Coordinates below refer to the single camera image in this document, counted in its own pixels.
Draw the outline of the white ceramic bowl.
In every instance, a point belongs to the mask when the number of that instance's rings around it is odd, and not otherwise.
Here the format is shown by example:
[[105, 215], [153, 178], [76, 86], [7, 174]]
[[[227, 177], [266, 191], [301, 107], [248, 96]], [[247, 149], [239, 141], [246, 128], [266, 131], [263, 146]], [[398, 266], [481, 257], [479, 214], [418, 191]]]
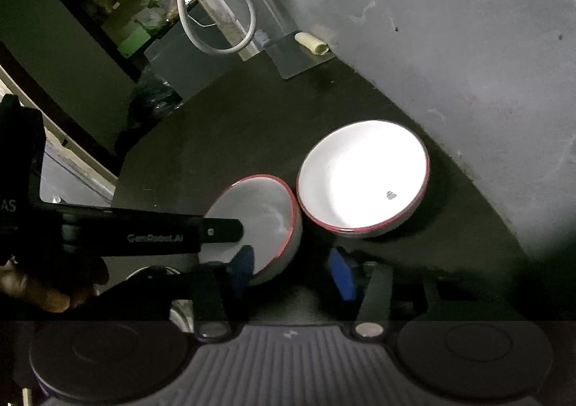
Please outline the white ceramic bowl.
[[414, 214], [430, 174], [428, 150], [415, 133], [389, 121], [360, 121], [310, 150], [297, 195], [314, 224], [344, 238], [369, 238]]
[[266, 283], [284, 271], [303, 233], [295, 195], [284, 180], [273, 175], [254, 175], [232, 184], [206, 216], [240, 220], [244, 233], [237, 242], [203, 245], [198, 254], [200, 263], [228, 263], [249, 245], [255, 255], [253, 285]]

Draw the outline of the black garbage bag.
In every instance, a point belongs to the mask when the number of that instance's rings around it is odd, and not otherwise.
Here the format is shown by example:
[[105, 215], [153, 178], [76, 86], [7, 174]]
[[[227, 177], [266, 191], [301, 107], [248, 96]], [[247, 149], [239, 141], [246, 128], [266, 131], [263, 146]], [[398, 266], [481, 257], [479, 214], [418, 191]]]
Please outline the black garbage bag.
[[183, 102], [163, 77], [144, 70], [132, 92], [129, 114], [135, 119], [156, 119], [177, 110]]

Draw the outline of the dark cabinet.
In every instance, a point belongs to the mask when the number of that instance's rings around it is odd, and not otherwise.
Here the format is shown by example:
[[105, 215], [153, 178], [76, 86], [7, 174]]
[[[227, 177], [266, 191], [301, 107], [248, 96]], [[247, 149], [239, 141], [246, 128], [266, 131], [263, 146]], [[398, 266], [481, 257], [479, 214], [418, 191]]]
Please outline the dark cabinet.
[[238, 55], [217, 57], [199, 51], [188, 40], [181, 23], [157, 38], [144, 56], [151, 70], [185, 102], [243, 63]]

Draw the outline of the cleaver knife steel blade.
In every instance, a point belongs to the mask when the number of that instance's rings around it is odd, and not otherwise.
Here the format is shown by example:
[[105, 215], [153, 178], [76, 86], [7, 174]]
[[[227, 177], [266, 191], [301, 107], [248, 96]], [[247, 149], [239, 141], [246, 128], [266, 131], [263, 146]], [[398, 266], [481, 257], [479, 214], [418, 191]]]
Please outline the cleaver knife steel blade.
[[284, 80], [335, 58], [330, 50], [322, 55], [314, 54], [309, 48], [298, 43], [295, 35], [296, 31], [276, 40], [270, 38], [263, 30], [257, 30], [254, 35], [255, 43], [264, 50]]

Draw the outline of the cream rolled cloth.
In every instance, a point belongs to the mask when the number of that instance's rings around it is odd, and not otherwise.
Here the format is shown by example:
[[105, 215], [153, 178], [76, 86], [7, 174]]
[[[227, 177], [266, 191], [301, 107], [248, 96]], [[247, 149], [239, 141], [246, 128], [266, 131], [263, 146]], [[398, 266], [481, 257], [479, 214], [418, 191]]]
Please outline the cream rolled cloth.
[[294, 35], [295, 41], [310, 51], [315, 56], [324, 56], [329, 51], [329, 46], [316, 36], [307, 32], [297, 32]]

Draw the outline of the green box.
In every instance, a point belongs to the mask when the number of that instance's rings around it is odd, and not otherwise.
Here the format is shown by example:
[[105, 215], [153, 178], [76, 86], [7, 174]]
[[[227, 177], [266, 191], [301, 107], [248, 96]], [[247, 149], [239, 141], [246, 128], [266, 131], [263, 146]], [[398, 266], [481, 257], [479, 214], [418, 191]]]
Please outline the green box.
[[137, 26], [118, 46], [119, 53], [126, 59], [150, 40], [150, 35], [142, 26]]

